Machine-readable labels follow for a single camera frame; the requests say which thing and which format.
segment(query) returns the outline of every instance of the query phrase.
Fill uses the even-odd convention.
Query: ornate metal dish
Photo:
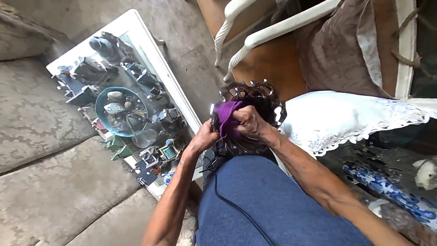
[[[214,131],[218,131],[220,123],[214,108],[224,102],[242,101],[242,108],[248,105],[255,107],[259,115],[270,125],[278,128],[287,117],[285,103],[279,100],[278,93],[274,87],[269,85],[267,80],[263,83],[256,81],[250,82],[248,86],[243,82],[232,82],[220,89],[220,97],[222,101],[211,105],[211,125]],[[279,119],[275,109],[280,108]],[[252,139],[242,136],[241,138],[224,138],[220,140],[223,143],[223,148],[219,153],[222,155],[261,155],[268,147],[258,139]]]

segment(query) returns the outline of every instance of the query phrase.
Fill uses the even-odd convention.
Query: green object
[[[106,144],[106,147],[111,151],[118,151],[123,146],[125,146],[125,143],[119,136],[112,135],[108,137],[108,143]]]
[[[162,148],[162,152],[164,153],[167,160],[171,160],[176,157],[176,153],[174,152],[172,147],[164,147]]]
[[[120,158],[126,158],[128,156],[133,155],[134,152],[129,148],[128,145],[125,145],[123,148],[117,150],[114,156],[111,157],[111,161],[118,160]]]

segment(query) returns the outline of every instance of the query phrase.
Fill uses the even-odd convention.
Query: purple cloth
[[[224,102],[220,106],[216,106],[214,108],[214,112],[218,116],[218,121],[220,123],[219,133],[222,138],[239,138],[240,133],[237,130],[237,126],[239,125],[238,120],[232,117],[232,113],[235,110],[240,109],[242,101],[231,101]]]

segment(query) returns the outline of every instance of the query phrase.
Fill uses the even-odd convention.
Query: blue and white vase
[[[168,185],[170,183],[171,178],[173,178],[174,172],[176,171],[176,168],[173,167],[170,169],[170,171],[164,176],[164,183]]]
[[[426,198],[407,193],[404,187],[390,181],[385,173],[348,165],[344,165],[343,170],[360,183],[392,200],[407,210],[416,220],[437,232],[437,207]]]

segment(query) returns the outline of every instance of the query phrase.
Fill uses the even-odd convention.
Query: black cable
[[[238,207],[238,205],[236,205],[235,203],[229,201],[228,199],[222,197],[218,192],[217,192],[217,170],[214,167],[210,167],[208,168],[210,165],[213,165],[214,162],[217,160],[215,159],[214,161],[211,162],[211,159],[209,159],[208,157],[205,157],[209,160],[208,165],[206,166],[206,169],[201,171],[201,172],[205,172],[205,171],[212,171],[212,173],[214,174],[215,177],[215,184],[214,184],[214,191],[216,196],[221,199],[222,201],[226,202],[227,204],[231,205],[232,207],[234,207],[236,210],[240,211],[240,213],[242,213],[252,224],[253,226],[255,226],[255,228],[259,231],[259,233],[261,234],[261,236],[264,237],[264,239],[267,241],[267,243],[270,246],[274,246],[273,241],[269,238],[269,236],[267,236],[267,234],[262,230],[262,228],[252,219],[252,217],[246,213],[242,208]]]

